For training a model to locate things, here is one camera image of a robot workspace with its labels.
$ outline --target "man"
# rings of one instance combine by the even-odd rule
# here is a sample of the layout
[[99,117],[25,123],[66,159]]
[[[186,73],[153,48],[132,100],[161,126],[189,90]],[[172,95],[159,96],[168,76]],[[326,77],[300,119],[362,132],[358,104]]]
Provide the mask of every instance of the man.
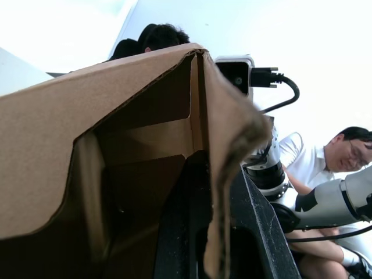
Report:
[[188,35],[171,24],[149,24],[138,41],[121,40],[108,61],[189,43]]
[[[372,132],[349,127],[325,146],[312,145],[299,133],[293,133],[280,142],[280,148],[281,161],[291,184],[299,194],[305,195],[315,186],[332,180],[334,173],[358,171],[372,162]],[[336,228],[293,231],[287,237],[333,234],[338,234]],[[360,274],[361,278],[372,278],[371,266],[362,256],[332,241],[296,243],[290,248],[299,271],[308,279],[344,279],[348,277],[345,269],[351,274]],[[369,250],[367,246],[363,253],[368,254]]]

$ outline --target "camera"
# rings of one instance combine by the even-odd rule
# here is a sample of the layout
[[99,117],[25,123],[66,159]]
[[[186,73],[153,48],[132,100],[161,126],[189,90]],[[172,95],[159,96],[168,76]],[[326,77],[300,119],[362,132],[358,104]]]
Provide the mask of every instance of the camera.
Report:
[[250,55],[219,56],[214,62],[229,82],[253,100],[250,76],[255,62]]

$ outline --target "black hair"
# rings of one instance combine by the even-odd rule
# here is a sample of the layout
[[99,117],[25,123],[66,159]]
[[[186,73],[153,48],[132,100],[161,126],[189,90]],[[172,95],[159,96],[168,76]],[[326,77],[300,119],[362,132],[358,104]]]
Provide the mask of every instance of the black hair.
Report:
[[147,25],[145,27],[145,29],[142,31],[141,35],[139,35],[139,38],[138,38],[138,43],[139,45],[142,47],[147,39],[147,37],[150,35],[150,33],[152,32],[152,30],[154,30],[154,28],[156,27],[157,25],[154,24],[154,23],[151,23],[149,25]]
[[[372,143],[372,132],[361,127],[348,127],[339,132],[338,135],[344,135],[344,141],[360,140],[363,142]],[[372,149],[371,145],[366,145],[366,148]]]
[[175,45],[187,44],[189,42],[189,36],[181,29],[177,30],[171,24],[158,24],[151,29],[150,34],[142,45],[142,52],[144,52],[147,47],[155,51]]
[[138,51],[137,41],[134,41],[132,39],[121,40],[115,47],[114,53],[108,61],[133,56],[137,54],[140,54]]

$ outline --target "corrugated cardboard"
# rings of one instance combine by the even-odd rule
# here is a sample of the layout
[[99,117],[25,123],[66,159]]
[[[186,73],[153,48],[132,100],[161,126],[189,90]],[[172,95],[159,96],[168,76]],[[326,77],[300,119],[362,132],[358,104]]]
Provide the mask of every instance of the corrugated cardboard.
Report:
[[214,206],[205,267],[227,278],[228,187],[269,129],[199,45],[4,96],[0,119],[0,278],[151,278],[162,206],[201,149]]

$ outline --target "man with glasses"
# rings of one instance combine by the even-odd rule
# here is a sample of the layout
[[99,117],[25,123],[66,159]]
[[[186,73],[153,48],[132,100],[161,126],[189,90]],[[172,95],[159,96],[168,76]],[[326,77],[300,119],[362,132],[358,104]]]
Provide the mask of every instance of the man with glasses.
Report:
[[[306,195],[324,182],[334,179],[335,173],[358,171],[372,162],[372,132],[361,127],[349,127],[326,145],[308,142],[293,133],[280,142],[281,162],[294,188]],[[369,225],[358,222],[340,228],[293,231],[288,238],[323,237],[359,230]],[[299,271],[308,279],[344,279],[348,272],[355,278],[372,278],[372,232],[332,241],[291,244]]]

